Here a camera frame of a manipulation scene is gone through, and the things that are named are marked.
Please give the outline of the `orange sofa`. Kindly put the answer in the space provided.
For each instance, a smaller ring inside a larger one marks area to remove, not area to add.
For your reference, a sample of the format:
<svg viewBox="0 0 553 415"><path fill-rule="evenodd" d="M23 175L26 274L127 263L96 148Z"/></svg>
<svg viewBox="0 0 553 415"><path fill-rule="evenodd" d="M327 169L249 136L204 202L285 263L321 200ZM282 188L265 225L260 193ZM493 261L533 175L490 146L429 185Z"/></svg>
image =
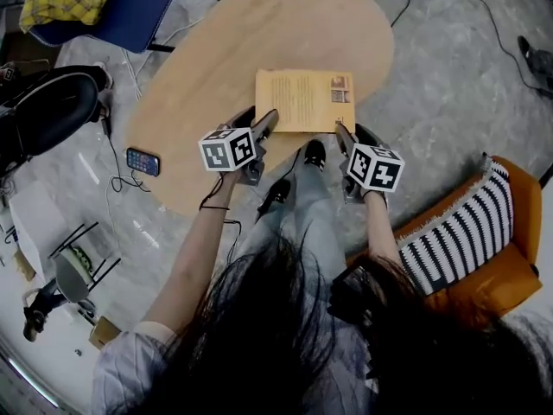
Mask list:
<svg viewBox="0 0 553 415"><path fill-rule="evenodd" d="M349 259L348 268L362 266L371 275L374 295L372 310L414 298L442 313L459 313L470 322L484 322L508 313L542 284L535 267L541 231L542 189L539 182L516 164L500 156L491 156L509 172L513 200L514 231L511 242L490 261L457 284L424 296L400 265L387 259L373 258L368 249ZM422 225L423 221L445 210L481 178L476 175L449 196L393 232L397 240Z"/></svg>

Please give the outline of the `wooden coffee table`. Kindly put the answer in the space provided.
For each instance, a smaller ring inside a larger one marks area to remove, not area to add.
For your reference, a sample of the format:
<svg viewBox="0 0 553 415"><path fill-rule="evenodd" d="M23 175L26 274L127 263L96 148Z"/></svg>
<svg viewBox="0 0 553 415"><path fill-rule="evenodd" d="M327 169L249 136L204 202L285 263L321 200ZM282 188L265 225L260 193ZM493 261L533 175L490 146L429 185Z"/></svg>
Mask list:
<svg viewBox="0 0 553 415"><path fill-rule="evenodd" d="M221 0L147 85L126 143L160 158L148 189L190 216L216 180L198 142L253 105L258 70L348 71L362 101L385 83L393 56L391 24L374 0Z"/></svg>

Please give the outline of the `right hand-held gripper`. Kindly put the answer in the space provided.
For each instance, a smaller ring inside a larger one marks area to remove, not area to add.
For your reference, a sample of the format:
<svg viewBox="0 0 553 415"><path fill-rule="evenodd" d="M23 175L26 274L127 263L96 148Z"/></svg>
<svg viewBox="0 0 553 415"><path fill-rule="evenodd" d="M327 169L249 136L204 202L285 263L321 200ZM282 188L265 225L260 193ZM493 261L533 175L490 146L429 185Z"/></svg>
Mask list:
<svg viewBox="0 0 553 415"><path fill-rule="evenodd" d="M334 133L346 156L340 166L345 203L362 203L365 191L390 194L397 190L405 162L396 151L378 147L383 140L362 124L355 125L359 144L342 123L335 125Z"/></svg>

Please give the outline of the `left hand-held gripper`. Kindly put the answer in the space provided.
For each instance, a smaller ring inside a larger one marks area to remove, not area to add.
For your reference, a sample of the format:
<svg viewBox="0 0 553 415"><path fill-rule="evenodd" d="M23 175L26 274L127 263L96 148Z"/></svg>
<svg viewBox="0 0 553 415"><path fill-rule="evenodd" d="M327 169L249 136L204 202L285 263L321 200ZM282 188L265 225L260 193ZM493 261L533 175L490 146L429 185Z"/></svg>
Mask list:
<svg viewBox="0 0 553 415"><path fill-rule="evenodd" d="M238 183L249 186L259 184L266 153L261 142L276 128L279 113L277 109L272 109L250 127L255 118L256 106L252 105L228 121L230 127L240 128L226 127L211 131L198 142L206 171L220 174L238 171Z"/></svg>

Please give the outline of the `yellow plaid cloth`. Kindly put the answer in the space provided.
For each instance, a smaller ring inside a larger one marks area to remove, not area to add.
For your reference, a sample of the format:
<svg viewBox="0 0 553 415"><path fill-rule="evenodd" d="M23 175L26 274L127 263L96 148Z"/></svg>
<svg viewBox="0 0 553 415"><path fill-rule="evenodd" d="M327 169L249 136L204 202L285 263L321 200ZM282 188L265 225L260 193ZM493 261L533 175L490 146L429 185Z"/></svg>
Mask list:
<svg viewBox="0 0 553 415"><path fill-rule="evenodd" d="M80 22L95 25L108 0L25 0L19 28L28 33L32 28L51 22Z"/></svg>

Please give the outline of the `yellow book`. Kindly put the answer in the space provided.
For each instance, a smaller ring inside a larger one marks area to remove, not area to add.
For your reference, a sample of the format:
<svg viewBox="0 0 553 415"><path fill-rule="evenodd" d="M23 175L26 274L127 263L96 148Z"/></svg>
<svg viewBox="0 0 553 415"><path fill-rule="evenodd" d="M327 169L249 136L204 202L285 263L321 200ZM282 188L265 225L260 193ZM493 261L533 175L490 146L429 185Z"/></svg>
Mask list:
<svg viewBox="0 0 553 415"><path fill-rule="evenodd" d="M256 120L278 112L281 133L333 133L355 125L353 76L348 72L259 69L255 81Z"/></svg>

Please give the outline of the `black-and-white striped cushion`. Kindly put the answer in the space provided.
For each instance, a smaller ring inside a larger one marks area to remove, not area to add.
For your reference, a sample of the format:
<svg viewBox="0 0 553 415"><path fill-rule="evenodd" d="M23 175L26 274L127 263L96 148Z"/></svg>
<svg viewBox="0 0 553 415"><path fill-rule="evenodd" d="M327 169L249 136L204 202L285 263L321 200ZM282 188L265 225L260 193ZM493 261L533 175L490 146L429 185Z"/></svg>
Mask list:
<svg viewBox="0 0 553 415"><path fill-rule="evenodd" d="M404 270L427 297L481 268L511 242L513 231L509 172L485 155L481 178L397 243Z"/></svg>

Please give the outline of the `smartphone with lit screen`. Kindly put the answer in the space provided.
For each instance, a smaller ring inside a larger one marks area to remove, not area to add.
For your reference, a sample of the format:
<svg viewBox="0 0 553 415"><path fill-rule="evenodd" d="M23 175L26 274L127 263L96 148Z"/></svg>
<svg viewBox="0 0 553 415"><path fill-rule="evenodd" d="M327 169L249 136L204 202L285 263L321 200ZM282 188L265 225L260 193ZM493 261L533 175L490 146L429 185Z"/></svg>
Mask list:
<svg viewBox="0 0 553 415"><path fill-rule="evenodd" d="M149 152L129 147L126 149L126 164L130 169L145 175L158 177L161 173L161 159Z"/></svg>

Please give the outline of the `blue chair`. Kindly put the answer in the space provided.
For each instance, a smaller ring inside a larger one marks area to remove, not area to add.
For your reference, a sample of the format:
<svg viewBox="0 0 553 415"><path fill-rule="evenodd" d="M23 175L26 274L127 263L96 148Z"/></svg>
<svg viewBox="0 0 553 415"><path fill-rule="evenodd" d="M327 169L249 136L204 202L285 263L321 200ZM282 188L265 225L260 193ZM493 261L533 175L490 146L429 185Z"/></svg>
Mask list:
<svg viewBox="0 0 553 415"><path fill-rule="evenodd" d="M32 28L30 34L49 47L88 36L135 54L145 51L172 53L173 47L156 42L157 30L172 1L107 0L98 23L93 26L82 22L54 21Z"/></svg>

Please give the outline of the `person's striped blue shirt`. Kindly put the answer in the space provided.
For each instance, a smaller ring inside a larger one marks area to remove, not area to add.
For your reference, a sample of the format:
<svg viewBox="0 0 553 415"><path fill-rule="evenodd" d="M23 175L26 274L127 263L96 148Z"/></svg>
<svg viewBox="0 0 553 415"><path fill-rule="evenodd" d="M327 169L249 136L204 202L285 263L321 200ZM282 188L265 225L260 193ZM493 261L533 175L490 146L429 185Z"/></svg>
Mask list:
<svg viewBox="0 0 553 415"><path fill-rule="evenodd" d="M369 372L368 351L360 333L333 317L335 347L321 384L308 400L307 415L369 415L378 394ZM92 415L121 413L144 400L164 372L176 334L159 322L140 322L102 348L93 373Z"/></svg>

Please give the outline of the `person's black shoe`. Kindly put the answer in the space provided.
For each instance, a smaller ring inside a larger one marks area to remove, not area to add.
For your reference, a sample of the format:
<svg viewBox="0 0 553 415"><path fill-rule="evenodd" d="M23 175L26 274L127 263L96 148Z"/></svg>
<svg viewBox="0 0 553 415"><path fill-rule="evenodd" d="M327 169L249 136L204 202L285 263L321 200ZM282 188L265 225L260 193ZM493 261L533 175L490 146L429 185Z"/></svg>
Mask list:
<svg viewBox="0 0 553 415"><path fill-rule="evenodd" d="M312 165L320 172L325 168L326 150L324 144L318 139L312 139L307 143L304 151L303 163Z"/></svg>
<svg viewBox="0 0 553 415"><path fill-rule="evenodd" d="M287 179L279 179L273 183L264 200L257 208L259 216L267 214L270 208L275 204L284 204L289 196L291 182Z"/></svg>

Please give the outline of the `person's grey jeans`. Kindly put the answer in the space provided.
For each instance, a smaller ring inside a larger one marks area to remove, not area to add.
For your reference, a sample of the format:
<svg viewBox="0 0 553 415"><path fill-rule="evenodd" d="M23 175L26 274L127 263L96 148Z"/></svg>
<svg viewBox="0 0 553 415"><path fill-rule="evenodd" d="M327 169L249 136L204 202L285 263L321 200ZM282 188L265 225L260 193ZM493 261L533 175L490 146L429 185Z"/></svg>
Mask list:
<svg viewBox="0 0 553 415"><path fill-rule="evenodd" d="M238 255L253 254L271 242L291 211L296 224L296 245L302 247L303 263L317 266L321 275L332 280L346 269L345 252L336 232L336 209L323 181L321 170L302 163L295 174L294 205L276 203L261 216L238 249Z"/></svg>

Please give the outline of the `black metal stool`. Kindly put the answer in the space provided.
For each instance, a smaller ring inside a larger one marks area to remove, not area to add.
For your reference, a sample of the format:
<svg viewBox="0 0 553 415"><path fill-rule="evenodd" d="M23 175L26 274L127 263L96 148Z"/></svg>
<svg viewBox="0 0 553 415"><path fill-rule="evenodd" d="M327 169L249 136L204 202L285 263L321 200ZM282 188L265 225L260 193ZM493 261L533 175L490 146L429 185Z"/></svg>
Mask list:
<svg viewBox="0 0 553 415"><path fill-rule="evenodd" d="M84 302L110 273L121 263L121 258L107 265L104 259L94 267L91 259L76 243L99 223L81 224L50 253L57 289L69 303Z"/></svg>

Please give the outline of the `person's right forearm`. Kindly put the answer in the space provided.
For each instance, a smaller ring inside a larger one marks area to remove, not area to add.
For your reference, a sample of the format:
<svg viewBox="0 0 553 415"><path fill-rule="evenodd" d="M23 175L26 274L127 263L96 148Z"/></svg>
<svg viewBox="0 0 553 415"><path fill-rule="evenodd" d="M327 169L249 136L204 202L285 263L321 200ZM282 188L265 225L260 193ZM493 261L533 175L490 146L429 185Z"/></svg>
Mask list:
<svg viewBox="0 0 553 415"><path fill-rule="evenodd" d="M364 202L367 213L366 229L370 256L387 259L400 265L400 254L392 232L384 197L378 192L368 191L364 195Z"/></svg>

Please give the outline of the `person's left forearm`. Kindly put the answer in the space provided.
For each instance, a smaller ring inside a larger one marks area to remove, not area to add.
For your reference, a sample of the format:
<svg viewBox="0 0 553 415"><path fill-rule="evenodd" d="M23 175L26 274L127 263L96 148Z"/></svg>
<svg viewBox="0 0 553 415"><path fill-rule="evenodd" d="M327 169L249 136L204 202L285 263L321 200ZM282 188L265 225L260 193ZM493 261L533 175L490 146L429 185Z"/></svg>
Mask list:
<svg viewBox="0 0 553 415"><path fill-rule="evenodd" d="M203 205L229 207L239 173L229 172ZM145 315L173 332L194 319L211 282L227 211L199 210L175 259L172 271Z"/></svg>

